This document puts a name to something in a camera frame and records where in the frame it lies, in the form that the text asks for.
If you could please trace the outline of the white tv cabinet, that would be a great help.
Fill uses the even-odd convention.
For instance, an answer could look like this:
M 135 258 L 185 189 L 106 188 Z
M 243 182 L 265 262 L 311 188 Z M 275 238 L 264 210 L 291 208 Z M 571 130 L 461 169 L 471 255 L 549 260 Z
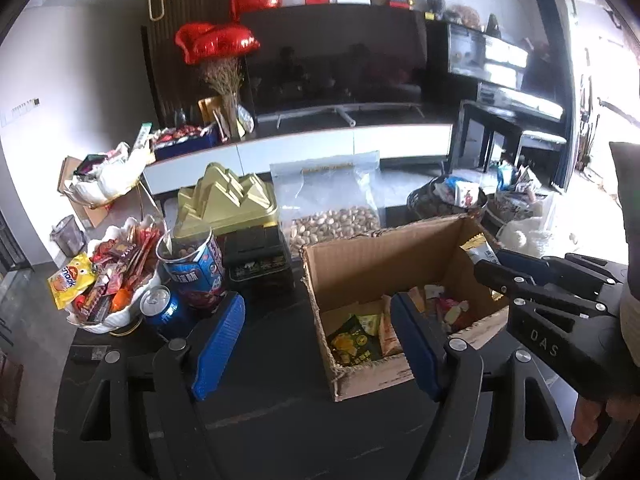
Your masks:
M 144 170 L 154 195 L 195 185 L 206 167 L 218 162 L 238 176 L 263 174 L 273 164 L 377 152 L 382 159 L 446 157 L 454 126 L 413 124 L 365 126 L 291 133 L 224 144 L 216 148 L 154 162 Z

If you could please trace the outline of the black piano bench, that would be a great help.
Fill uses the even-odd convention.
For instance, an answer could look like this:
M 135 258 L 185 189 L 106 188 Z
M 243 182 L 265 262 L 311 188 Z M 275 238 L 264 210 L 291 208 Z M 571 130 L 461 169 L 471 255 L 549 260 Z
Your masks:
M 526 167 L 544 183 L 551 183 L 564 153 L 566 140 L 562 136 L 534 130 L 524 130 L 520 136 L 516 166 Z

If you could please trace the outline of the black upright piano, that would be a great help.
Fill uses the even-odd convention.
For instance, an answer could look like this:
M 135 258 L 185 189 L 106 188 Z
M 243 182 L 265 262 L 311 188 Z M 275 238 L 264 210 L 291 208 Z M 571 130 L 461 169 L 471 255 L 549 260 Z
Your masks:
M 423 95 L 454 121 L 450 170 L 486 170 L 493 154 L 516 166 L 524 130 L 562 136 L 564 108 L 523 88 L 526 50 L 460 24 L 427 20 L 425 33 Z

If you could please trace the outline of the blue drink can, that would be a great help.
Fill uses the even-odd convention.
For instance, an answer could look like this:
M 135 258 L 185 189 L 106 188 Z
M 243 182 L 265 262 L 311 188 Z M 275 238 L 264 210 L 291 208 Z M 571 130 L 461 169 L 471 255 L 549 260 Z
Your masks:
M 193 328 L 193 318 L 176 292 L 165 285 L 149 288 L 140 299 L 145 323 L 163 339 L 186 338 Z

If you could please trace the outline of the pink snack packet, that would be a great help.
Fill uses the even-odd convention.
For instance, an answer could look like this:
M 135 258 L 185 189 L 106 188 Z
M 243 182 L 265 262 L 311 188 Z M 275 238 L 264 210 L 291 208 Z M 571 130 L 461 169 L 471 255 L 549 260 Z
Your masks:
M 457 333 L 473 323 L 469 303 L 450 298 L 444 286 L 425 285 L 424 295 L 426 313 L 436 318 L 446 334 Z

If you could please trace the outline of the patterned bowl of snacks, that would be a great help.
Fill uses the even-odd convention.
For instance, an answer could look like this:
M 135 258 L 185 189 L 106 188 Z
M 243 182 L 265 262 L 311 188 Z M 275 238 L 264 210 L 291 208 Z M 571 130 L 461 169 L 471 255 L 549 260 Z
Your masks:
M 413 190 L 407 197 L 408 215 L 412 220 L 424 220 L 453 214 L 470 214 L 481 217 L 488 197 L 481 188 L 477 189 L 477 199 L 457 200 L 456 187 L 447 183 L 447 176 L 434 177 L 427 184 Z

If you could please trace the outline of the black tea tin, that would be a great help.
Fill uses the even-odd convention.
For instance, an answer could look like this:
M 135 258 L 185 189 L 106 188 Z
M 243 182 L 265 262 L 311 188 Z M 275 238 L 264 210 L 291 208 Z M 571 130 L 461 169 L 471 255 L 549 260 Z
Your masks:
M 266 300 L 294 288 L 290 251 L 277 226 L 229 233 L 221 247 L 229 288 L 246 300 Z

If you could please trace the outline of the orange paper snack bag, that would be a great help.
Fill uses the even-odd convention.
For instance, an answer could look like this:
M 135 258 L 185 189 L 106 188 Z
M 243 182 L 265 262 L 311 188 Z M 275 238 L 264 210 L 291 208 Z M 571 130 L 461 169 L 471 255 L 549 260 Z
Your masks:
M 420 294 L 420 289 L 413 287 L 408 291 L 409 298 L 412 300 L 416 310 L 425 313 L 425 302 Z M 378 340 L 380 341 L 381 353 L 383 358 L 394 356 L 401 353 L 402 348 L 396 332 L 393 328 L 392 319 L 390 318 L 390 304 L 392 297 L 383 295 L 381 297 L 382 311 L 380 326 L 378 326 Z

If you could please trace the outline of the white tiered snack tray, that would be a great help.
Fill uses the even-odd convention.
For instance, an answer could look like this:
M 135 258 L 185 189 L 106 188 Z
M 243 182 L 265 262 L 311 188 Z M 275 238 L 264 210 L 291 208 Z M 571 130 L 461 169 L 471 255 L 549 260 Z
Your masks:
M 67 157 L 58 192 L 81 212 L 96 212 L 106 221 L 111 206 L 129 193 L 137 194 L 140 207 L 151 198 L 142 180 L 151 158 L 151 149 L 144 143 L 121 143 L 83 160 Z M 115 333 L 136 322 L 142 295 L 160 284 L 155 244 L 165 233 L 166 222 L 159 211 L 141 211 L 107 226 L 100 236 L 90 238 L 81 232 L 75 245 L 66 243 L 68 262 L 86 252 L 96 274 L 94 283 L 60 310 L 66 313 L 67 322 L 92 334 Z

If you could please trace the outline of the dried flower vase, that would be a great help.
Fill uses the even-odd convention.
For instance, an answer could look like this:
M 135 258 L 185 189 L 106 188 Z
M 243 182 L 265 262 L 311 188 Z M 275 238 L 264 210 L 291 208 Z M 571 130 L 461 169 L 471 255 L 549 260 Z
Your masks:
M 243 83 L 242 64 L 238 58 L 214 58 L 201 69 L 203 81 L 221 98 L 221 111 L 226 116 L 228 137 L 239 141 L 255 129 L 253 116 L 240 102 Z

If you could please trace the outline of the dark green cracker packet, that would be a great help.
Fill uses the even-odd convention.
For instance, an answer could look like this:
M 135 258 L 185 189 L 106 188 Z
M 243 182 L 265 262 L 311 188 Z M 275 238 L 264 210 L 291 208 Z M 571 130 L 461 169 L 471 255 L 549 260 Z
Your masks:
M 328 346 L 335 362 L 342 367 L 382 358 L 378 337 L 370 335 L 356 315 L 351 315 L 337 330 L 329 334 Z

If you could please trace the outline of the light green snack packet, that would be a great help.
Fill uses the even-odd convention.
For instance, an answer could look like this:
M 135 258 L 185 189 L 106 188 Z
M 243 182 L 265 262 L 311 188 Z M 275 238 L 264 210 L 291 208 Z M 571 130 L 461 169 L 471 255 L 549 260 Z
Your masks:
M 499 264 L 499 259 L 489 244 L 486 236 L 483 233 L 478 233 L 471 237 L 464 244 L 461 245 L 461 249 L 470 258 L 473 264 L 477 264 L 480 261 L 488 261 L 493 264 Z

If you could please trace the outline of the brown cardboard box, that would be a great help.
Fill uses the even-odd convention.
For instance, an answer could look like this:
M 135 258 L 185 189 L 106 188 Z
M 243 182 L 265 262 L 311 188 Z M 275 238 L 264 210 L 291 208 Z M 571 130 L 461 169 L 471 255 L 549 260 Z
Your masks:
M 469 216 L 413 222 L 300 252 L 334 402 L 417 379 L 445 385 L 446 340 L 475 350 L 506 326 L 508 300 L 480 284 L 472 249 L 498 250 Z

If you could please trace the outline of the gold pyramid-shaped box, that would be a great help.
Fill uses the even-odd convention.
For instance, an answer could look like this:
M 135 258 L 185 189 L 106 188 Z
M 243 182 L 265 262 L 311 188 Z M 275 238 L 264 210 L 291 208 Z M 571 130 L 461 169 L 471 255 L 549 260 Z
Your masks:
M 192 188 L 180 188 L 177 198 L 177 238 L 209 230 L 221 236 L 254 226 L 269 228 L 279 221 L 271 183 L 256 174 L 238 177 L 218 162 L 211 162 Z

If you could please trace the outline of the large black television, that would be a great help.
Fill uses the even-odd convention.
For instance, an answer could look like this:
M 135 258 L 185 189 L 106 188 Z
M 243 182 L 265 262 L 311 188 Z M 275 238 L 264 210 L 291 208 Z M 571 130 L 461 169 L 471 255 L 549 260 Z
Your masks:
M 254 113 L 419 103 L 427 46 L 421 13 L 315 4 L 244 14 L 260 48 L 245 58 Z

